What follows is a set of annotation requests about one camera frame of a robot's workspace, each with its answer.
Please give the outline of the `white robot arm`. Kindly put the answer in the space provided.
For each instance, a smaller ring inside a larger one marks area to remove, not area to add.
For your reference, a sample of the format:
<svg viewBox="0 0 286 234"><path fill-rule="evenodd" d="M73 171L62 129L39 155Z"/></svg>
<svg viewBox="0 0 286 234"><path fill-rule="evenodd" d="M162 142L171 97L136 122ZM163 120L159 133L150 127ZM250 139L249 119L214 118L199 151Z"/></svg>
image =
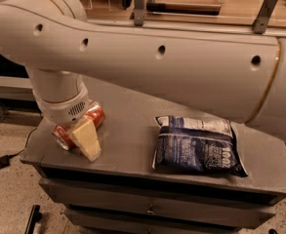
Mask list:
<svg viewBox="0 0 286 234"><path fill-rule="evenodd" d="M45 116L85 113L85 76L286 142L286 30L88 19L79 0L0 3L0 55L26 68Z"/></svg>

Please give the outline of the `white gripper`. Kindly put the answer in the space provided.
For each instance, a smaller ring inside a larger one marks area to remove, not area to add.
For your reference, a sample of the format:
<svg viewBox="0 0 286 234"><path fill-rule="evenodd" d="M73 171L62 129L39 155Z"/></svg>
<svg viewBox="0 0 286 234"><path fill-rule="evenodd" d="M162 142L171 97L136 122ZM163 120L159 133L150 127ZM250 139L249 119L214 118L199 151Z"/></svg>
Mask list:
<svg viewBox="0 0 286 234"><path fill-rule="evenodd" d="M33 91L35 100L43 115L56 125L69 125L79 120L88 109L88 91L84 84L76 96L63 101L46 101ZM101 154L97 130L91 119L80 120L71 130L71 139L89 161L95 161Z"/></svg>

